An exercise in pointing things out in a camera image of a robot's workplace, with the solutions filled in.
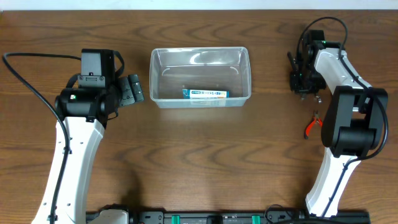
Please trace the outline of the blue white screwdriver set box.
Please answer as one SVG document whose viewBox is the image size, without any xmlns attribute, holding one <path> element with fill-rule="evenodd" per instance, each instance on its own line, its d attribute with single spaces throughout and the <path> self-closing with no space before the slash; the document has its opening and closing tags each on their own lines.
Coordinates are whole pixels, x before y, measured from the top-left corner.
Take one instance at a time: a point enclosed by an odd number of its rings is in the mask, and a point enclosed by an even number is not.
<svg viewBox="0 0 398 224">
<path fill-rule="evenodd" d="M 217 99 L 217 98 L 228 98 L 228 91 L 219 90 L 193 90 L 183 89 L 182 90 L 184 99 Z"/>
</svg>

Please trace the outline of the clear plastic storage container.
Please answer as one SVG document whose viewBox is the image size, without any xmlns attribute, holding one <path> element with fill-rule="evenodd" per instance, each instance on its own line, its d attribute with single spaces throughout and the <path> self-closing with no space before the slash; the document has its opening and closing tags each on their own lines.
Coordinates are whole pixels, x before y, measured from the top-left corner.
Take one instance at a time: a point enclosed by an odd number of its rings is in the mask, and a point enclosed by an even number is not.
<svg viewBox="0 0 398 224">
<path fill-rule="evenodd" d="M 183 89 L 228 91 L 229 97 L 184 99 Z M 154 49 L 149 93 L 159 108 L 243 106 L 252 93 L 249 52 L 245 47 Z"/>
</svg>

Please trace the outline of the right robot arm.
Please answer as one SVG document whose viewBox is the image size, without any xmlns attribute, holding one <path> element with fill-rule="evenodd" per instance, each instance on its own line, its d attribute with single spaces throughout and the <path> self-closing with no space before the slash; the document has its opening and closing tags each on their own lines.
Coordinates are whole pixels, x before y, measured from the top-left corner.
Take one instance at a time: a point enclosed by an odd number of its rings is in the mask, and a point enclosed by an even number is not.
<svg viewBox="0 0 398 224">
<path fill-rule="evenodd" d="M 388 94 L 364 81 L 350 64 L 345 47 L 327 41 L 322 30 L 306 30 L 296 55 L 288 56 L 292 71 L 290 89 L 298 95 L 331 91 L 323 120 L 323 162 L 305 203 L 310 215 L 331 218 L 355 168 L 379 152 L 386 141 Z"/>
</svg>

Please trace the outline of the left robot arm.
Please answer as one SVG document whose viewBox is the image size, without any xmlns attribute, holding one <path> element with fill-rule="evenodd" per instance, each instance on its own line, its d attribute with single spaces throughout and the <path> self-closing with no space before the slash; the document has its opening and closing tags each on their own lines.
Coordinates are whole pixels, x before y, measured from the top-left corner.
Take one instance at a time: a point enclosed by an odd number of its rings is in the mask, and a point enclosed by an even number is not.
<svg viewBox="0 0 398 224">
<path fill-rule="evenodd" d="M 81 71 L 56 97 L 56 144 L 45 193 L 34 223 L 86 223 L 93 162 L 118 109 L 144 100 L 137 75 L 116 68 L 118 51 L 83 49 Z"/>
</svg>

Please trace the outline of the small black handled claw hammer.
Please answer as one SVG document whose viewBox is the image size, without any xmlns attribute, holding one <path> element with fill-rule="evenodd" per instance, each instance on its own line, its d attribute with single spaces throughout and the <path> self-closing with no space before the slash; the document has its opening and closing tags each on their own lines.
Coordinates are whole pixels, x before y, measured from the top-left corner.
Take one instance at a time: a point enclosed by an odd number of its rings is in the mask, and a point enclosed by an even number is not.
<svg viewBox="0 0 398 224">
<path fill-rule="evenodd" d="M 289 85 L 290 90 L 294 92 L 296 95 L 300 95 L 300 99 L 303 101 L 307 97 L 307 90 L 303 85 L 302 73 L 299 67 L 299 63 L 296 62 L 296 59 L 293 57 L 291 52 L 287 53 L 289 63 L 292 67 L 292 71 L 289 75 Z"/>
</svg>

